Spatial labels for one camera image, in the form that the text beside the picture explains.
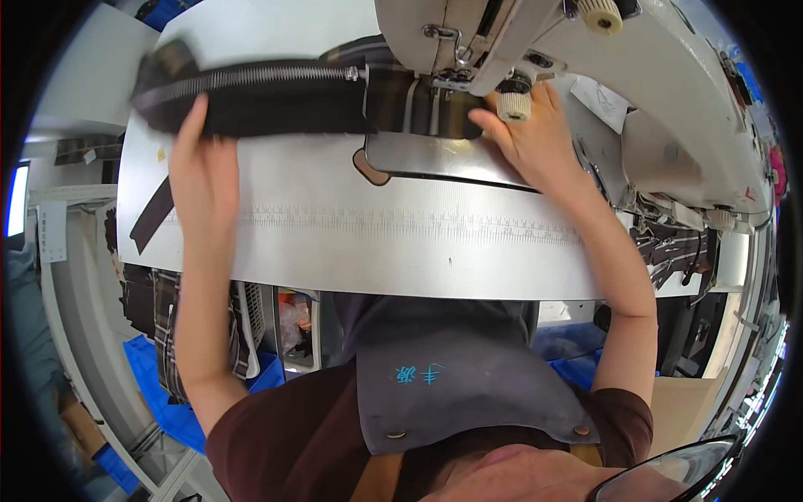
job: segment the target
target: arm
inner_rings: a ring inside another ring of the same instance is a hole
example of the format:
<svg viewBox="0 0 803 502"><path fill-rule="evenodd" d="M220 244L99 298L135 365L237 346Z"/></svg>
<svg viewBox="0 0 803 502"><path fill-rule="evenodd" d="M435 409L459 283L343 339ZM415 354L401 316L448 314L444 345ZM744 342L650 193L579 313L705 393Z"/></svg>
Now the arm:
<svg viewBox="0 0 803 502"><path fill-rule="evenodd" d="M169 160L184 235L176 367L204 435L248 393L229 367L229 280L239 209L237 144L202 141L206 97L181 126Z"/></svg>
<svg viewBox="0 0 803 502"><path fill-rule="evenodd" d="M493 108L496 94L488 97ZM611 309L610 330L592 390L617 388L650 404L658 352L655 296L644 261L591 177L577 164L557 91L532 87L532 115L505 124L493 112L469 114L582 237L597 287Z"/></svg>

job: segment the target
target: zipper teeth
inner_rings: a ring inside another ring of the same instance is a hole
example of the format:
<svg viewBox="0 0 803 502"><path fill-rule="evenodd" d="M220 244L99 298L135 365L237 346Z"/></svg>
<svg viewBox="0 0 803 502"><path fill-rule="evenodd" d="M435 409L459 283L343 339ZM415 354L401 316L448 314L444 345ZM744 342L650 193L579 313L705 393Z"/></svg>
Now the zipper teeth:
<svg viewBox="0 0 803 502"><path fill-rule="evenodd" d="M356 66L332 67L253 67L216 71L208 75L180 80L162 88L158 102L195 96L202 92L238 85L261 84L286 80L351 80L360 78Z"/></svg>

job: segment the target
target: hand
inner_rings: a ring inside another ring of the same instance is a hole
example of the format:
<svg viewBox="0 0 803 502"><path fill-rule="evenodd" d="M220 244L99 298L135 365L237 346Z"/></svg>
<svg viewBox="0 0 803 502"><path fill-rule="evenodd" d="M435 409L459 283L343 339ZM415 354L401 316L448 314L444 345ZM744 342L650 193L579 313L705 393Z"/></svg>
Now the hand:
<svg viewBox="0 0 803 502"><path fill-rule="evenodd" d="M552 84L533 84L531 115L525 122L502 122L495 113L498 97L497 92L486 97L493 111L477 108L468 118L499 146L530 186L556 196L567 194L588 177L577 164L563 105Z"/></svg>
<svg viewBox="0 0 803 502"><path fill-rule="evenodd" d="M184 119L168 162L184 252L232 260L239 213L237 141L201 139L208 99L201 94Z"/></svg>

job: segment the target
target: eyeglasses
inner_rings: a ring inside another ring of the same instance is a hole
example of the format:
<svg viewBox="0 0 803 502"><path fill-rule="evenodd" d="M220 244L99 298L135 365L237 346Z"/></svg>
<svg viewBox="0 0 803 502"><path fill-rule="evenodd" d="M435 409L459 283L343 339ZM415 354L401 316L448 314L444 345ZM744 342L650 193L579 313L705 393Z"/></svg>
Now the eyeglasses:
<svg viewBox="0 0 803 502"><path fill-rule="evenodd" d="M668 451L603 481L588 502L687 502L741 455L741 435L725 435Z"/></svg>

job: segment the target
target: brown shirt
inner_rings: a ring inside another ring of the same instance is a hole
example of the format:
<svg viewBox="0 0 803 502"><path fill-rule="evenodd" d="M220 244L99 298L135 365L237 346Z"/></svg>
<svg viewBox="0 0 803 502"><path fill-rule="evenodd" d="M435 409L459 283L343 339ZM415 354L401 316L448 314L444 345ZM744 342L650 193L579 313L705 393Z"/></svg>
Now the brown shirt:
<svg viewBox="0 0 803 502"><path fill-rule="evenodd" d="M573 390L597 426L603 465L630 467L646 459L653 423L643 400L621 389ZM528 427L465 431L407 451L393 501L419 500L451 459L514 443L568 450L568 445ZM238 402L210 432L206 456L233 502L349 502L370 458L357 410L355 361Z"/></svg>

